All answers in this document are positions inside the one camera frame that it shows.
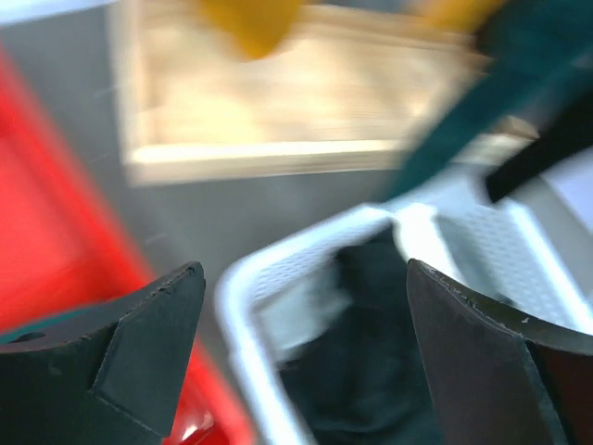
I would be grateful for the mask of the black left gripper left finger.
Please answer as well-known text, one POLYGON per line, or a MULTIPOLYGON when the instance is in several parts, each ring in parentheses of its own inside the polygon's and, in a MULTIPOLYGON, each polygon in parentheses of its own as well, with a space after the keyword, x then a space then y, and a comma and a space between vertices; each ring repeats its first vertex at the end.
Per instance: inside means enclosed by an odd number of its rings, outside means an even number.
POLYGON ((159 444, 174 423, 205 294, 189 262, 1 347, 4 444, 159 444))

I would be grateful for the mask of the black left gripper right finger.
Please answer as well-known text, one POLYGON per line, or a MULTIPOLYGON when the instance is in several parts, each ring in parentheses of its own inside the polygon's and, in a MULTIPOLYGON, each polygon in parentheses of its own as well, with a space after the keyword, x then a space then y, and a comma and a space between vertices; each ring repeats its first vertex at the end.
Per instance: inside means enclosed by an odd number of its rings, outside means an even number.
POLYGON ((447 444, 589 444, 592 337, 408 263, 407 294, 447 444))

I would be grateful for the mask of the teal sock with print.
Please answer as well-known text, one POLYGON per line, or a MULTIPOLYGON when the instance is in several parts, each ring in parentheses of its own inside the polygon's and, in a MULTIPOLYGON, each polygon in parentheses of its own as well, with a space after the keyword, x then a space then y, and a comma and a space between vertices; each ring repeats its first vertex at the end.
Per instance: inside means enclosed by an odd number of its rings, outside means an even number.
POLYGON ((486 76, 411 149, 389 197, 430 180, 475 137, 568 72, 592 47, 592 4, 507 1, 478 28, 476 37, 478 50, 491 58, 486 76))

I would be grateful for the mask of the mustard yellow sock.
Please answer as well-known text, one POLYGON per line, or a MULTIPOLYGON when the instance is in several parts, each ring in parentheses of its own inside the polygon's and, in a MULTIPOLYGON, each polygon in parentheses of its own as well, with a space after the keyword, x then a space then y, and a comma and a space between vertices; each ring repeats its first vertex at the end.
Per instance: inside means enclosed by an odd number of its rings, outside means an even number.
POLYGON ((309 1, 204 0, 200 13, 248 59, 271 54, 289 34, 309 1))
POLYGON ((503 0, 430 0, 421 3, 418 14, 426 27, 471 33, 503 4, 503 0))

